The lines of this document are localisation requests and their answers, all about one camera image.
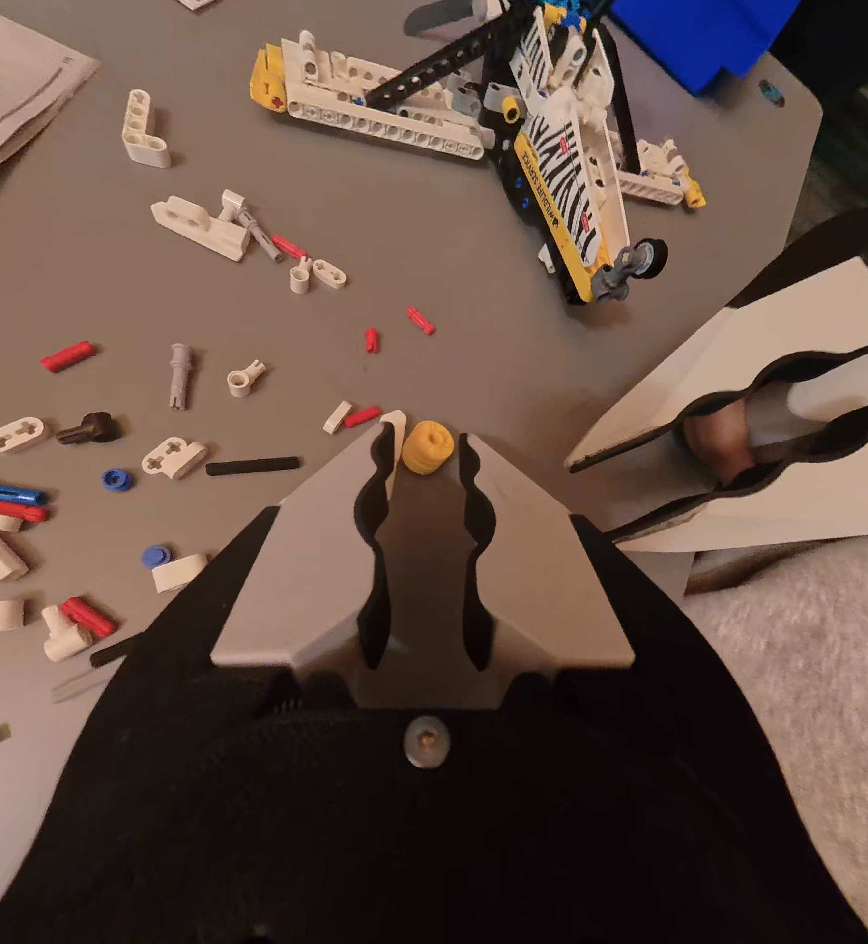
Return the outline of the yellow lego wheel hub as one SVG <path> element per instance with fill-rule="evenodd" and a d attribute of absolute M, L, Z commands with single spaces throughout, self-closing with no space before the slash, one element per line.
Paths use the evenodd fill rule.
<path fill-rule="evenodd" d="M 455 444 L 451 432 L 441 423 L 424 420 L 405 438 L 401 460 L 417 475 L 430 475 L 451 457 Z"/>

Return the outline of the scattered small lego pieces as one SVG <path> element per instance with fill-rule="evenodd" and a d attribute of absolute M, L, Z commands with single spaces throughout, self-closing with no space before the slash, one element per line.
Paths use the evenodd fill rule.
<path fill-rule="evenodd" d="M 298 266 L 290 271 L 291 288 L 302 292 L 310 278 L 310 270 L 317 273 L 326 285 L 338 288 L 346 282 L 346 275 L 325 261 L 313 260 L 299 247 L 292 247 L 288 242 L 268 237 L 259 222 L 247 208 L 244 197 L 224 190 L 222 209 L 218 219 L 241 225 L 253 236 L 268 256 L 277 261 L 283 251 L 294 256 Z M 58 372 L 88 359 L 96 353 L 96 348 L 84 341 L 41 359 L 40 363 L 49 372 Z M 187 400 L 189 372 L 192 369 L 192 350 L 184 344 L 172 345 L 172 385 L 170 407 L 184 409 Z M 265 371 L 265 364 L 254 360 L 242 370 L 228 374 L 228 389 L 231 395 L 246 396 L 253 382 Z M 350 405 L 343 403 L 327 420 L 325 431 L 333 433 L 340 424 L 352 428 L 359 423 L 381 416 L 378 407 L 371 407 L 356 416 Z M 19 419 L 0 428 L 0 454 L 14 453 L 43 440 L 49 433 L 43 422 L 37 417 Z M 111 415 L 104 411 L 94 411 L 86 416 L 82 423 L 72 431 L 58 433 L 58 442 L 62 444 L 86 442 L 111 442 L 119 436 L 116 423 Z M 142 469 L 147 475 L 164 475 L 169 480 L 179 480 L 190 472 L 207 453 L 203 443 L 188 443 L 182 437 L 170 437 L 150 452 L 142 462 Z M 248 460 L 235 463 L 212 464 L 207 467 L 209 476 L 230 476 L 250 474 L 261 471 L 288 470 L 300 467 L 299 457 L 280 457 L 275 459 Z M 132 478 L 121 468 L 111 468 L 102 476 L 105 488 L 111 491 L 125 491 L 131 487 Z M 16 489 L 0 485 L 0 533 L 16 532 L 26 521 L 46 520 L 47 498 L 38 490 Z M 189 584 L 207 565 L 206 555 L 193 554 L 180 560 L 174 560 L 172 553 L 164 547 L 152 547 L 144 552 L 143 563 L 153 575 L 158 593 L 177 591 Z M 0 537 L 0 583 L 19 579 L 27 573 L 27 564 Z M 73 657 L 99 643 L 116 631 L 114 622 L 101 614 L 96 608 L 86 604 L 80 597 L 71 597 L 60 605 L 52 605 L 42 611 L 42 617 L 48 626 L 49 637 L 44 643 L 44 652 L 53 662 Z M 25 625 L 25 602 L 20 598 L 0 601 L 0 631 L 13 631 Z"/>

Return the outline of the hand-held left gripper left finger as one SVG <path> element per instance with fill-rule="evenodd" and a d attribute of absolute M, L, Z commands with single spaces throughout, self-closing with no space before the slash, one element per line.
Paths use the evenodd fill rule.
<path fill-rule="evenodd" d="M 377 669 L 392 607 L 376 533 L 393 431 L 374 424 L 278 506 L 214 648 L 218 667 Z"/>

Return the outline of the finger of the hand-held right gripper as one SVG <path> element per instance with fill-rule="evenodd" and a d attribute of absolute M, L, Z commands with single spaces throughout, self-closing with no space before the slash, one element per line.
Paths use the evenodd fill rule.
<path fill-rule="evenodd" d="M 609 532 L 623 549 L 687 552 L 868 534 L 868 406 L 817 433 L 794 460 L 671 501 Z"/>
<path fill-rule="evenodd" d="M 866 351 L 868 267 L 852 258 L 713 315 L 593 424 L 565 467 L 575 474 L 648 443 L 782 367 L 831 368 Z"/>

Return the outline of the blue plastic bin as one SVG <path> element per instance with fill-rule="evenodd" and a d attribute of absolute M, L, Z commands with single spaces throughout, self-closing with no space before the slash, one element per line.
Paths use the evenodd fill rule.
<path fill-rule="evenodd" d="M 609 17 L 693 96 L 743 77 L 798 1 L 615 1 Z"/>

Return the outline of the lego airplane model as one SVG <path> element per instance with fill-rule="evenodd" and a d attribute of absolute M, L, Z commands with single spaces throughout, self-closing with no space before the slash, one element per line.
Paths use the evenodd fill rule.
<path fill-rule="evenodd" d="M 432 2 L 405 19 L 441 48 L 402 69 L 325 51 L 302 30 L 259 49 L 251 99 L 290 118 L 450 158 L 489 160 L 571 304 L 623 300 L 668 248 L 634 242 L 624 198 L 706 204 L 675 143 L 636 137 L 613 3 Z"/>

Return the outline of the white angled lego beam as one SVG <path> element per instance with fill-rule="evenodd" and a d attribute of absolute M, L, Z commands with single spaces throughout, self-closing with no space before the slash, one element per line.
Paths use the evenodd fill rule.
<path fill-rule="evenodd" d="M 137 164 L 167 169 L 171 155 L 167 143 L 154 134 L 155 115 L 150 94 L 134 88 L 129 92 L 123 115 L 121 139 L 129 159 Z"/>

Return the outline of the lego instruction booklet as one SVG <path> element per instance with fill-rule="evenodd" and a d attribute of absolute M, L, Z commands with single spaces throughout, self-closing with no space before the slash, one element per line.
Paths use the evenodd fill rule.
<path fill-rule="evenodd" d="M 0 14 L 0 164 L 50 124 L 98 67 Z"/>

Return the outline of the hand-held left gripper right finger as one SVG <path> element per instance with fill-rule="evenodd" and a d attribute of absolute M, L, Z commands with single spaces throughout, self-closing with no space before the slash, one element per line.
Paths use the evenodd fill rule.
<path fill-rule="evenodd" d="M 631 645 L 566 507 L 475 434 L 462 434 L 458 457 L 475 544 L 462 613 L 475 668 L 630 667 Z"/>

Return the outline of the person's right hand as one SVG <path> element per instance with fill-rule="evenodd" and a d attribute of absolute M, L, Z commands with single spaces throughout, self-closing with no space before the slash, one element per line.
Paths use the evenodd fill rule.
<path fill-rule="evenodd" d="M 722 485 L 757 466 L 749 448 L 746 401 L 737 399 L 714 413 L 688 416 L 681 425 L 691 454 Z"/>

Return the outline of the white lego bracket piece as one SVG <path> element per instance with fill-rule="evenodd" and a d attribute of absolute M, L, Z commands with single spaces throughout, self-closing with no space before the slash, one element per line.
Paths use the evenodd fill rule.
<path fill-rule="evenodd" d="M 171 195 L 150 209 L 160 226 L 232 262 L 241 261 L 246 253 L 250 241 L 246 229 L 209 215 L 202 206 Z"/>

